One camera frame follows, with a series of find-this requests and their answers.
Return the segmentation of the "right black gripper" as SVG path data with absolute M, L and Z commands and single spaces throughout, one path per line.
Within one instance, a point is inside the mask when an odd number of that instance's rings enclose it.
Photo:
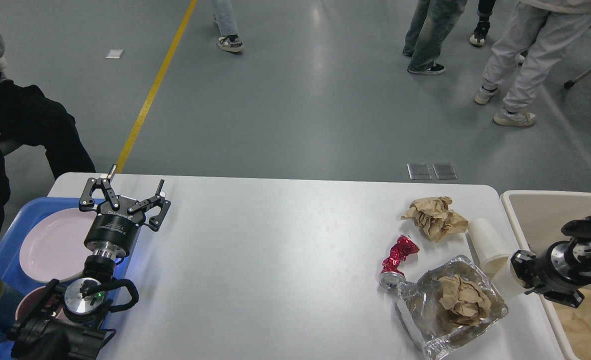
M 524 294 L 536 293 L 548 301 L 574 309 L 581 305 L 585 296 L 577 289 L 583 285 L 570 276 L 572 268 L 565 257 L 569 246 L 568 241 L 558 241 L 538 257 L 528 250 L 518 250 L 511 256 L 511 267 L 521 286 L 527 289 Z

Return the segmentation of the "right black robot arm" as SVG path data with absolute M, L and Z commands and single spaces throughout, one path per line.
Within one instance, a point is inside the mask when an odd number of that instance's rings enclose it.
M 510 265 L 526 295 L 540 294 L 560 305 L 578 308 L 585 296 L 580 288 L 591 285 L 591 216 L 567 222 L 558 241 L 540 255 L 518 250 Z

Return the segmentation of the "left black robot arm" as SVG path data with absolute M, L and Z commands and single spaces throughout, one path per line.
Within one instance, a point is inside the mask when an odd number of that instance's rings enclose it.
M 90 255 L 81 276 L 69 285 L 53 279 L 40 298 L 15 321 L 7 333 L 13 341 L 11 357 L 17 360 L 94 360 L 114 337 L 114 328 L 103 328 L 110 313 L 125 312 L 139 300 L 131 280 L 114 276 L 128 257 L 142 227 L 158 231 L 170 209 L 164 180 L 150 198 L 137 200 L 116 194 L 108 173 L 89 178 L 79 200 L 81 212 L 95 215 L 85 237 Z

